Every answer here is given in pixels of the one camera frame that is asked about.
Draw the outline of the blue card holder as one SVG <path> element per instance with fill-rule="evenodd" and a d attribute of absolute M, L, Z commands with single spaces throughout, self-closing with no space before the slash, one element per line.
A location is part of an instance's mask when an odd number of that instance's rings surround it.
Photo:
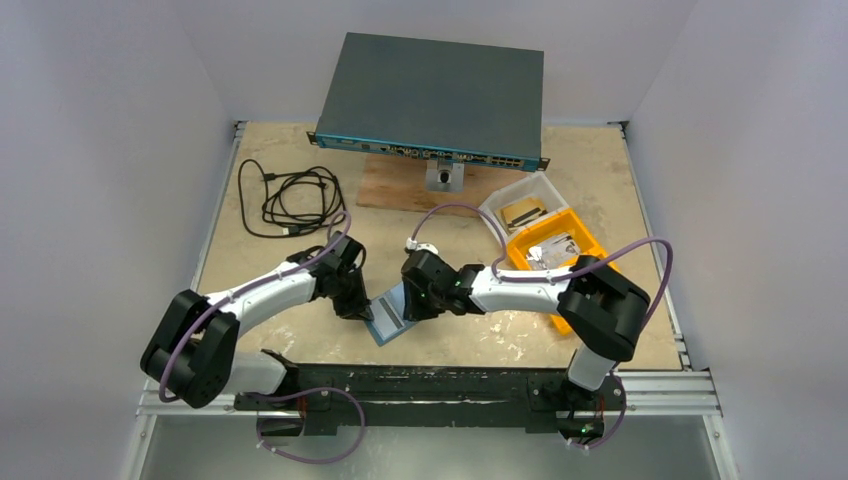
<path fill-rule="evenodd" d="M 368 331 L 378 346 L 383 346 L 415 326 L 404 315 L 405 290 L 403 283 L 371 300 L 371 319 L 366 322 Z"/>

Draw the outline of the gold cards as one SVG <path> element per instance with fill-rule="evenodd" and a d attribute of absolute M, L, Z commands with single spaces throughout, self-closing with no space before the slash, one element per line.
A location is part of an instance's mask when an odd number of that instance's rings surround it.
<path fill-rule="evenodd" d="M 547 214 L 545 204 L 537 197 L 518 200 L 499 210 L 500 218 L 508 232 L 513 232 Z"/>

